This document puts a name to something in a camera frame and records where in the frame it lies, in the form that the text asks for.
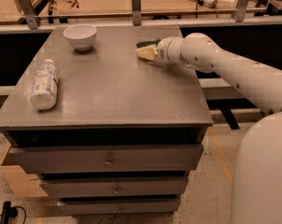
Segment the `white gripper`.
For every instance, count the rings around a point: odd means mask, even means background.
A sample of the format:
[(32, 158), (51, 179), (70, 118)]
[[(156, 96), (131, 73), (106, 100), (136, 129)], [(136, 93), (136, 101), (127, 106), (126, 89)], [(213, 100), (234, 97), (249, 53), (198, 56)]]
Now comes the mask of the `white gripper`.
[(145, 46), (137, 49), (136, 55), (140, 59), (154, 61), (158, 58), (165, 63), (184, 63), (185, 59), (181, 55), (182, 37), (170, 36), (162, 39), (157, 48), (154, 45)]

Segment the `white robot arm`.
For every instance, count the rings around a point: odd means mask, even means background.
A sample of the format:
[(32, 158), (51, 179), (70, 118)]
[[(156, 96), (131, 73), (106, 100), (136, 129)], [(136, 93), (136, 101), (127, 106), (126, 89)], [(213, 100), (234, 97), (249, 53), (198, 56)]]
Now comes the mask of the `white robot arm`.
[(141, 41), (138, 58), (215, 73), (263, 117), (244, 135), (235, 158), (230, 224), (282, 224), (282, 70), (238, 55), (211, 37)]

